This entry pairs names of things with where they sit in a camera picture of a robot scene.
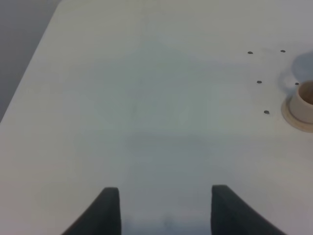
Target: white table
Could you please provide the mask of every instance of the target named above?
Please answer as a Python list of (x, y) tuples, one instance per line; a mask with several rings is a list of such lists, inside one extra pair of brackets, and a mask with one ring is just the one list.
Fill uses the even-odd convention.
[(312, 8), (62, 2), (0, 125), (0, 234), (58, 235), (109, 186), (133, 229), (205, 227), (211, 186), (227, 184), (311, 235), (313, 135), (280, 107), (313, 75)]

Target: gray wall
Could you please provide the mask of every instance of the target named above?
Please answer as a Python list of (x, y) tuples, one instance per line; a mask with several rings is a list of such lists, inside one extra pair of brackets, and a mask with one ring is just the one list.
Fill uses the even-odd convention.
[(0, 0), (0, 121), (61, 0)]

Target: beige ring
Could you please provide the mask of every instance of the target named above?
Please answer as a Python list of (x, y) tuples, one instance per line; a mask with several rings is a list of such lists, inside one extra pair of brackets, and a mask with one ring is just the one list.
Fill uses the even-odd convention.
[(282, 104), (282, 114), (284, 119), (293, 127), (305, 131), (305, 132), (313, 132), (313, 124), (302, 122), (296, 119), (290, 112), (289, 104), (292, 97), (287, 97)]

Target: round opening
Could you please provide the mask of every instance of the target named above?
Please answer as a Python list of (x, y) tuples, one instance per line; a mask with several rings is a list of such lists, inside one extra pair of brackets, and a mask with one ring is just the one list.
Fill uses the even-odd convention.
[(313, 105), (313, 81), (303, 83), (298, 93), (305, 102)]

